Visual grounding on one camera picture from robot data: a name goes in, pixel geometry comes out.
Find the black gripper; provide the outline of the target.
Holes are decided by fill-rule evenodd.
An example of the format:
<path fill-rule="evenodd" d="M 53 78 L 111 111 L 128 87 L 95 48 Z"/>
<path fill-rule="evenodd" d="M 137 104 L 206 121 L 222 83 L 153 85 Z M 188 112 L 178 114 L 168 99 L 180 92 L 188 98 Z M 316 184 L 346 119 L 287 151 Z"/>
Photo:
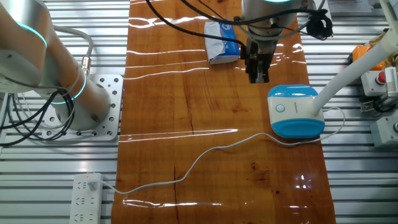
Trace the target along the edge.
<path fill-rule="evenodd" d="M 250 62 L 262 62 L 262 64 L 259 64 L 259 82 L 269 83 L 269 65 L 272 62 L 276 46 L 276 40 L 257 43 L 251 39 L 246 41 L 246 45 L 241 46 L 240 58 L 247 65 L 250 83 L 256 83 L 258 76 L 257 64 Z"/>

